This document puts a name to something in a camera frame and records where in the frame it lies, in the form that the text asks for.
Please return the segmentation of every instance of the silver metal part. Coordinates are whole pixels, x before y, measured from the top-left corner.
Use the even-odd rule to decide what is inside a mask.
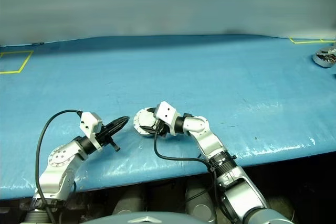
[[[0,207],[0,215],[7,214],[10,211],[10,207]]]
[[[57,147],[48,158],[46,170],[39,182],[45,198],[66,200],[75,179],[75,173],[88,158],[83,148],[76,142]],[[33,198],[40,198],[37,189]]]
[[[113,215],[129,214],[144,210],[144,194],[142,185],[131,186],[120,198],[113,210]]]
[[[225,191],[225,197],[230,202],[239,223],[243,223],[243,218],[252,209],[265,207],[255,191],[245,181]]]
[[[245,221],[246,224],[293,224],[282,214],[272,209],[261,209],[253,212]]]
[[[189,133],[209,160],[216,154],[226,151],[219,138],[210,130],[209,122],[202,116],[186,117],[183,123],[183,131]]]
[[[255,184],[251,181],[251,179],[247,176],[247,174],[245,173],[245,171],[241,166],[236,166],[235,168],[231,169],[222,176],[219,176],[217,178],[217,182],[219,186],[228,188],[230,187],[231,183],[239,179],[243,179],[249,185],[249,188],[254,192],[254,194],[259,198],[259,201],[262,203],[263,207],[268,208],[265,198],[258,190],[258,188],[255,186]]]
[[[112,215],[90,220],[86,224],[130,224],[130,223],[162,223],[162,224],[207,224],[194,217],[177,212],[132,212],[125,215]]]
[[[313,55],[313,60],[316,64],[330,68],[336,63],[336,46],[324,47]]]
[[[137,112],[133,119],[133,126],[136,131],[142,136],[152,136],[153,134],[145,131],[140,126],[148,126],[155,129],[156,118],[152,112],[147,111],[149,108],[144,108]]]
[[[175,122],[178,116],[181,115],[176,111],[176,108],[172,107],[169,103],[164,101],[156,107],[154,112],[154,117],[156,119],[162,120],[169,127],[170,134],[173,136],[176,136]]]
[[[200,185],[197,180],[189,179],[187,182],[185,198],[189,199],[204,190],[205,188]],[[208,192],[187,202],[185,204],[185,213],[208,223],[216,223],[216,210]]]
[[[21,224],[50,224],[48,214],[44,210],[35,209],[27,213],[25,221]]]
[[[91,112],[82,113],[79,127],[99,152],[102,151],[102,147],[96,140],[96,133],[100,132],[101,126],[102,119],[97,114]]]

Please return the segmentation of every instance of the round metal plate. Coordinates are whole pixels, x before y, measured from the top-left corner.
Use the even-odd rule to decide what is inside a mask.
[[[140,126],[152,127],[155,124],[155,117],[152,112],[147,111],[148,108],[144,108],[137,112],[133,119],[133,126],[136,131],[142,136],[152,136],[153,134],[143,130]]]

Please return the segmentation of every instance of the wire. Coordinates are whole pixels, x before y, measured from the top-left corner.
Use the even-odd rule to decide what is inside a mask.
[[[47,212],[47,215],[51,221],[52,224],[56,224],[56,220],[50,210],[50,208],[48,207],[48,204],[47,204],[47,200],[46,198],[44,197],[43,195],[43,192],[42,192],[42,189],[41,189],[41,185],[40,185],[40,181],[39,181],[39,161],[40,161],[40,150],[41,150],[41,144],[42,144],[42,140],[43,140],[43,137],[44,137],[44,134],[46,133],[46,130],[47,130],[47,127],[49,126],[49,124],[52,122],[53,119],[55,119],[57,116],[61,115],[61,114],[64,114],[64,113],[68,113],[68,112],[75,112],[77,113],[79,116],[81,115],[81,111],[79,110],[63,110],[63,111],[60,111],[58,113],[56,113],[55,115],[53,115],[48,121],[47,123],[44,125],[43,129],[42,129],[42,132],[41,132],[41,135],[38,139],[38,142],[37,142],[37,147],[36,147],[36,158],[35,158],[35,183],[36,183],[36,188],[37,188],[37,192],[38,194],[40,195],[41,197],[41,200],[42,200],[42,204],[43,204],[43,207],[45,208],[46,212]]]
[[[290,219],[290,221],[294,220],[294,216],[295,216],[295,209],[293,210],[293,215],[292,215],[292,218]]]
[[[205,161],[203,159],[200,158],[195,158],[195,157],[167,157],[167,156],[163,156],[158,152],[157,149],[157,139],[158,139],[158,132],[155,132],[154,135],[154,152],[155,154],[162,159],[166,159],[166,160],[172,160],[172,161],[196,161],[196,162],[201,162],[202,164],[204,164],[208,170],[211,169],[211,164],[208,161]]]
[[[196,162],[201,162],[201,163],[204,164],[204,165],[208,168],[208,170],[210,171],[210,169],[211,169],[211,164],[210,164],[208,161],[205,161],[205,160],[200,159],[200,158],[194,158],[194,157],[167,157],[167,156],[163,156],[163,155],[161,155],[161,154],[158,152],[158,149],[157,149],[157,139],[158,139],[158,132],[156,131],[156,132],[155,132],[155,135],[154,135],[154,152],[155,152],[155,154],[156,154],[159,158],[166,159],[166,160],[171,160],[171,161],[196,161]],[[212,177],[211,185],[210,185],[207,189],[205,189],[205,190],[199,192],[198,194],[196,194],[196,195],[190,197],[189,199],[185,200],[185,201],[178,207],[178,209],[180,209],[181,207],[183,207],[187,202],[189,202],[189,201],[191,201],[191,200],[193,200],[193,199],[199,197],[200,195],[202,195],[202,194],[204,194],[204,193],[210,191],[210,190],[213,188],[214,184],[215,184],[215,183],[214,183],[214,179],[213,179],[213,177]]]
[[[211,184],[210,184],[210,186],[209,186],[208,188],[206,188],[205,190],[199,192],[198,194],[195,194],[194,196],[192,196],[192,197],[186,199],[184,202],[182,202],[182,203],[180,204],[180,206],[179,206],[177,209],[180,210],[180,209],[181,209],[185,204],[187,204],[189,201],[191,201],[191,200],[193,200],[193,199],[199,197],[199,196],[202,195],[202,194],[205,194],[205,193],[209,192],[213,187],[214,187],[214,177],[213,177],[212,174],[211,174]]]
[[[73,191],[72,191],[72,193],[71,193],[71,195],[69,196],[69,198],[68,198],[68,201],[65,203],[65,205],[64,205],[64,207],[66,207],[66,205],[67,205],[67,203],[69,202],[69,199],[71,199],[74,195],[75,195],[75,193],[76,193],[76,189],[77,189],[77,184],[76,184],[76,182],[73,182]],[[63,213],[64,213],[64,211],[61,211],[61,213],[59,214],[59,216],[58,216],[58,224],[62,224],[62,217],[63,217]]]
[[[214,194],[215,194],[215,200],[217,203],[217,206],[219,207],[219,209],[221,210],[222,214],[231,222],[234,223],[234,221],[229,217],[229,214],[224,210],[222,204],[219,202],[219,198],[218,198],[218,193],[217,193],[217,174],[216,171],[214,170],[213,172],[214,174]]]

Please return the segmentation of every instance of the yellow tape line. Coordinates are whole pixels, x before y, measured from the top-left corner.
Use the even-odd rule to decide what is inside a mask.
[[[334,43],[336,40],[307,40],[307,41],[294,41],[292,38],[289,38],[289,40],[294,44],[309,44],[309,43]]]
[[[1,52],[0,53],[0,59],[3,55],[5,54],[21,54],[21,53],[25,53],[28,52],[29,55],[27,56],[27,58],[25,59],[25,61],[22,63],[21,67],[18,70],[10,70],[10,71],[0,71],[0,74],[6,74],[6,73],[21,73],[21,71],[23,70],[23,68],[26,66],[27,62],[29,61],[30,57],[33,54],[33,50],[30,51],[13,51],[13,52]]]

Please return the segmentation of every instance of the gray wall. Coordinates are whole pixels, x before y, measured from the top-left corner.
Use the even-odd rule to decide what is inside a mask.
[[[0,0],[0,45],[222,33],[333,38],[336,0]]]

